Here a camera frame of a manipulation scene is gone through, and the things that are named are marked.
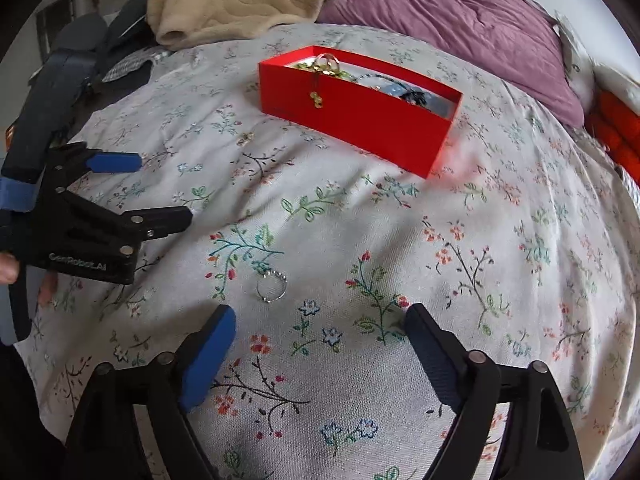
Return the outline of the left hand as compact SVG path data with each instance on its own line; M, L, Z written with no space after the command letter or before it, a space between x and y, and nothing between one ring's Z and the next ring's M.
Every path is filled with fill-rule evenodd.
M11 285L17 282L17 279L25 272L25 269L21 269L21 263L14 257L14 255L8 252L1 253L0 262L0 274L1 284ZM39 290L37 304L39 307L45 307L51 303L53 297L58 290L58 274L52 271L41 273L37 270L28 271L26 278L39 278Z

